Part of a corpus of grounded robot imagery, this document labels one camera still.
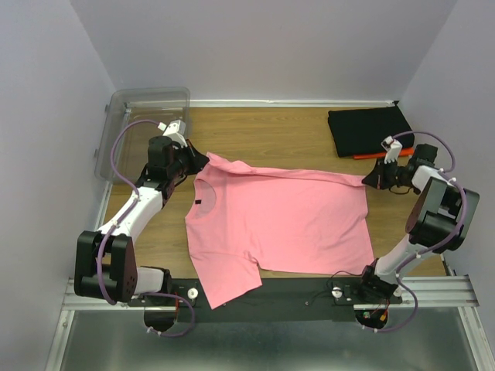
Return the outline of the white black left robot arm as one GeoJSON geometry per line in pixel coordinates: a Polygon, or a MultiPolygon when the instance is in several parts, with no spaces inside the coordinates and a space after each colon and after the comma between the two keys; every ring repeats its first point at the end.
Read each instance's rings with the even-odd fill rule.
{"type": "Polygon", "coordinates": [[[98,230],[84,231],[77,239],[76,295],[104,299],[112,305],[127,303],[136,295],[145,295],[154,305],[164,305],[171,298],[169,271],[139,267],[134,243],[170,200],[175,187],[198,174],[208,161],[181,134],[149,140],[148,161],[128,201],[98,230]]]}

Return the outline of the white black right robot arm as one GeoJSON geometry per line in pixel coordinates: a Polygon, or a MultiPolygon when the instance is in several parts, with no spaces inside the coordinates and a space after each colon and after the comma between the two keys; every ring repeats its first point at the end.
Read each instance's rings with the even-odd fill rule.
{"type": "Polygon", "coordinates": [[[395,248],[364,268],[356,283],[357,297],[366,303],[391,298],[399,281],[423,260],[457,250],[466,239],[480,194],[465,189],[435,167],[437,147],[418,145],[407,165],[398,164],[399,140],[382,141],[386,155],[378,158],[363,184],[374,189],[408,187],[418,195],[405,225],[405,237],[395,248]]]}

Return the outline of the clear plastic bin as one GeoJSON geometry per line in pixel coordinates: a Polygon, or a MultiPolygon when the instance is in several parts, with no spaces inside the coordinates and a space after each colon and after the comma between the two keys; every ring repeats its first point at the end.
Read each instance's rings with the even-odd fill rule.
{"type": "Polygon", "coordinates": [[[136,181],[148,161],[149,139],[162,133],[146,120],[165,124],[182,120],[186,123],[185,136],[188,138],[192,134],[189,100],[190,91],[185,87],[127,89],[113,93],[97,150],[95,175],[112,183],[120,182],[111,168],[111,148],[128,124],[142,120],[143,123],[126,131],[115,151],[118,171],[127,179],[136,181]]]}

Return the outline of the pink t shirt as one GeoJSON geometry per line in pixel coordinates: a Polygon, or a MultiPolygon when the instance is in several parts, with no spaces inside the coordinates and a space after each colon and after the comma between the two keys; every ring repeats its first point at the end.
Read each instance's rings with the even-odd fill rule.
{"type": "Polygon", "coordinates": [[[373,261],[360,176],[208,159],[185,221],[211,308],[259,288],[263,270],[358,274],[373,261]]]}

